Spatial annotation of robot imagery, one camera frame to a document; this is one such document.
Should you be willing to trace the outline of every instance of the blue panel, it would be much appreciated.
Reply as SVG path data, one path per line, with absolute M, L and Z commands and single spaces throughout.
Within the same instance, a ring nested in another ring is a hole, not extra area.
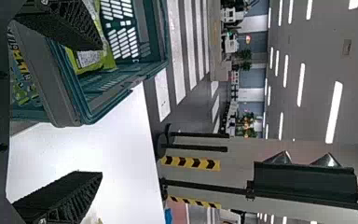
M 240 71 L 240 88 L 264 88 L 266 69 L 251 69 Z
M 250 35 L 252 40 L 249 45 L 246 44 L 246 36 Z M 240 50 L 250 49 L 253 53 L 267 52 L 269 42 L 269 32 L 256 32 L 239 35 Z
M 239 103 L 240 114 L 243 114 L 245 110 L 254 112 L 256 116 L 263 116 L 264 102 L 251 102 L 251 103 Z
M 266 15 L 269 14 L 269 0 L 253 0 L 252 2 L 257 2 L 251 10 L 249 10 L 246 17 L 249 16 L 259 16 L 259 15 Z

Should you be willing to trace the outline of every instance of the ventilated crate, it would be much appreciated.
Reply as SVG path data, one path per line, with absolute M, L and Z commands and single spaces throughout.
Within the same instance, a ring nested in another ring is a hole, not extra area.
M 13 119 L 56 127 L 92 124 L 168 64 L 166 0 L 102 0 L 101 21 L 117 69 L 77 76 L 64 47 L 11 23 L 43 102 L 12 106 Z

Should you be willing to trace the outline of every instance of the rectangular light panel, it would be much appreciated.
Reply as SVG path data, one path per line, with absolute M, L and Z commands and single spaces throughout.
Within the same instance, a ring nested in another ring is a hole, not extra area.
M 271 28 L 271 7 L 268 9 L 268 28 Z
M 205 48 L 205 74 L 209 73 L 209 29 L 208 29 L 208 6 L 207 0 L 203 0 L 202 2 L 202 17 L 203 17 L 203 25 L 204 25 L 204 48 Z
M 268 124 L 266 124 L 266 139 L 269 139 L 269 125 Z
M 271 47 L 271 50 L 269 51 L 269 69 L 272 69 L 273 63 L 274 63 L 274 48 Z
M 203 57 L 204 56 L 204 54 L 203 54 L 204 45 L 202 42 L 201 1 L 196 1 L 195 5 L 196 5 L 197 47 L 198 47 L 197 53 L 198 53 L 198 57 L 199 57 L 200 80 L 202 80 L 205 77 L 205 71 L 204 71 L 204 57 Z
M 216 100 L 214 101 L 213 107 L 212 107 L 212 122 L 216 119 L 217 111 L 219 111 L 220 106 L 220 97 L 217 95 Z
M 283 7 L 283 0 L 280 0 L 279 2 L 279 17 L 278 17 L 278 25 L 282 25 L 282 7 Z
M 281 118 L 279 119 L 279 140 L 282 140 L 282 130 L 283 130 L 283 112 L 281 112 Z
M 305 64 L 302 63 L 300 67 L 300 79 L 298 81 L 297 105 L 301 107 L 302 92 L 304 88 Z
M 173 80 L 176 93 L 176 104 L 186 97 L 185 88 L 185 71 L 183 65 L 182 54 L 182 35 L 180 32 L 180 20 L 179 18 L 179 1 L 168 1 L 168 21 L 170 24 L 171 35 L 171 49 L 172 49 L 172 67 L 173 67 Z
M 336 81 L 336 84 L 334 85 L 333 100 L 331 102 L 330 117 L 327 123 L 327 132 L 325 138 L 326 144 L 333 143 L 334 135 L 336 132 L 338 110 L 339 110 L 339 105 L 341 103 L 342 89 L 343 89 L 342 83 Z
M 284 56 L 284 68 L 283 68 L 283 87 L 286 88 L 287 83 L 287 69 L 289 67 L 289 55 Z
M 196 52 L 194 45 L 193 32 L 193 9 L 191 0 L 185 0 L 185 21 L 186 21 L 186 40 L 187 40 L 187 59 L 188 59 L 188 77 L 190 81 L 190 90 L 197 86 L 196 75 Z
M 265 95 L 265 96 L 267 96 L 268 84 L 269 84 L 269 79 L 266 78 L 266 83 L 265 83 L 265 86 L 264 86 L 264 95 Z
M 310 16 L 312 15 L 312 5 L 313 5 L 313 0 L 308 0 L 308 4 L 307 4 L 307 21 L 310 20 Z
M 358 0 L 350 0 L 349 10 L 358 8 Z
M 168 94 L 167 70 L 161 70 L 155 77 L 159 121 L 162 122 L 171 113 L 170 95 Z
M 271 86 L 268 86 L 268 99 L 267 99 L 268 106 L 271 104 Z
M 292 24 L 292 20 L 293 20 L 293 1 L 294 0 L 290 0 L 289 2 L 289 17 L 287 18 L 287 22 L 289 24 Z
M 263 128 L 266 128 L 266 112 L 263 113 Z
M 279 70 L 279 51 L 277 50 L 276 58 L 275 58 L 275 77 L 278 76 Z

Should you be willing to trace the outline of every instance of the plastic crate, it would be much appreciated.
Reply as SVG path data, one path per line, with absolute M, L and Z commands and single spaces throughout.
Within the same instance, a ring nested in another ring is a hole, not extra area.
M 43 106 L 11 107 L 12 119 L 56 127 L 93 124 L 168 65 L 166 0 L 101 0 L 103 32 L 117 69 L 77 76 L 64 47 L 12 22 Z

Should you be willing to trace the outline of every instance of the white ceiling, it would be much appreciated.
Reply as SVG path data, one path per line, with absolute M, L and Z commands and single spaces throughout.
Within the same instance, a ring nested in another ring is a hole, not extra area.
M 335 142 L 358 143 L 358 8 L 349 0 L 313 0 L 306 21 L 306 0 L 294 1 L 293 22 L 288 24 L 289 0 L 283 0 L 282 26 L 278 26 L 279 0 L 271 0 L 268 50 L 281 53 L 279 76 L 268 69 L 272 87 L 266 106 L 269 138 L 278 138 L 280 113 L 284 113 L 282 139 L 324 141 L 335 81 L 343 83 Z M 351 40 L 350 56 L 343 56 L 344 39 Z M 287 88 L 282 86 L 284 55 L 289 54 Z M 297 107 L 300 64 L 306 64 L 302 106 Z

